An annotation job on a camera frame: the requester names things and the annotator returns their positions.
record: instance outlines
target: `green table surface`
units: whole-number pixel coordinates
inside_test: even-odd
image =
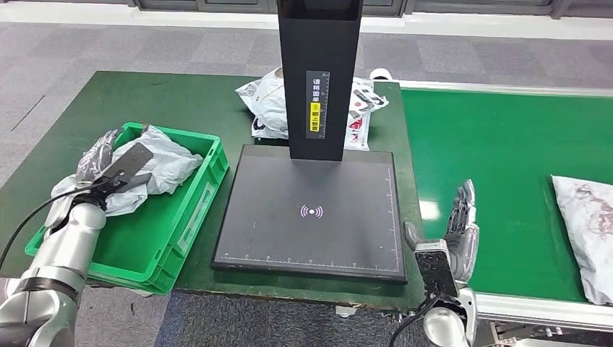
[[[480,292],[585,301],[550,175],[613,184],[613,100],[403,90],[424,231],[440,237],[464,179],[476,191]],[[440,209],[436,216],[434,206]]]
[[[48,198],[56,182],[74,173],[82,152],[99,136],[135,121],[217,135],[230,163],[176,290],[390,309],[416,307],[423,299],[423,283],[408,247],[404,254],[408,284],[404,286],[210,269],[241,146],[254,142],[250,132],[253,115],[234,92],[252,80],[254,77],[97,72],[0,189],[0,245],[4,246],[17,224]],[[421,228],[400,88],[395,83],[377,83],[376,91],[385,95],[390,105],[373,114],[369,146],[394,153],[402,217]],[[32,258],[24,254],[24,245],[43,223],[46,212],[38,214],[17,238],[0,276],[17,277],[30,264]]]

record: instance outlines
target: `metal frame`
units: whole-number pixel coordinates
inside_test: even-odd
[[[268,0],[257,0],[256,4],[232,4],[228,2],[210,4],[207,0],[196,0],[198,11],[200,12],[251,12],[251,13],[270,13]]]
[[[471,83],[417,82],[397,80],[401,88],[463,90],[524,95],[582,95],[613,97],[610,89],[566,87],[515,87]],[[613,333],[613,307],[581,302],[536,299],[520,296],[477,293],[477,317],[485,320],[550,325]]]
[[[477,14],[535,14],[559,20],[567,17],[595,17],[613,18],[613,2],[610,0],[551,0],[544,4],[542,1],[518,1],[515,4],[492,0],[490,4],[479,1],[465,0],[462,3],[407,0],[403,13],[413,12],[456,12]]]
[[[170,11],[170,12],[195,12],[198,4],[195,0],[166,1],[166,0],[132,0],[141,11]]]
[[[526,338],[525,340],[519,340],[515,343],[515,347],[586,347],[586,345]]]
[[[8,3],[12,0],[0,0],[0,4]],[[66,2],[71,4],[115,4],[134,6],[133,0],[19,0],[23,2]]]
[[[402,17],[405,12],[407,3],[414,0],[393,0],[392,6],[370,6],[364,5],[362,16],[386,16],[386,17]],[[277,13],[277,0],[268,0],[268,13]]]

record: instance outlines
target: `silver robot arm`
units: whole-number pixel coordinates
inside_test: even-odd
[[[0,306],[0,346],[74,345],[74,324],[104,211],[82,203],[68,223],[43,242],[20,278],[17,290]]]
[[[108,165],[108,141],[114,141],[114,136],[101,139],[83,157],[98,162],[80,161],[84,170],[81,175],[77,171],[79,192],[53,202],[40,249],[15,292],[0,306],[0,347],[74,345],[87,269],[106,223],[106,198],[146,183],[150,175],[136,173],[153,157],[137,143]]]
[[[458,188],[442,239],[425,239],[405,223],[427,296],[436,301],[424,314],[424,331],[439,347],[470,347],[476,334],[476,297],[468,287],[479,245],[475,190],[471,180]]]

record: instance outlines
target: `gray carpet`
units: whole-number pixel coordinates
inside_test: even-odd
[[[0,23],[0,186],[96,70],[262,76],[280,64],[278,42],[275,30]],[[403,80],[611,88],[613,42],[362,34],[356,76],[377,67]],[[367,310],[344,320],[320,305],[89,288],[77,345],[383,346],[393,328]]]
[[[342,318],[334,306],[172,294],[155,347],[387,346],[398,327],[373,309]],[[396,346],[428,346],[421,322]]]

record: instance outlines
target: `plastic bag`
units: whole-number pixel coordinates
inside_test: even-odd
[[[146,185],[141,184],[126,192],[109,195],[106,198],[107,216],[133,213],[145,202],[149,194],[173,194],[175,189],[202,164],[202,156],[192,154],[152,126],[149,126],[139,138],[117,148],[113,153],[113,162],[136,142],[142,143],[153,153],[153,158],[137,173],[137,175],[151,173],[151,180]],[[53,187],[51,196],[55,197],[73,190],[76,185],[76,175],[68,176]]]
[[[613,304],[613,186],[552,176],[587,300]]]
[[[247,108],[255,115],[252,136],[264,139],[288,138],[283,70],[279,67],[259,80],[236,89]],[[373,90],[371,80],[354,77],[347,117],[345,149],[369,150],[370,114],[389,102]]]

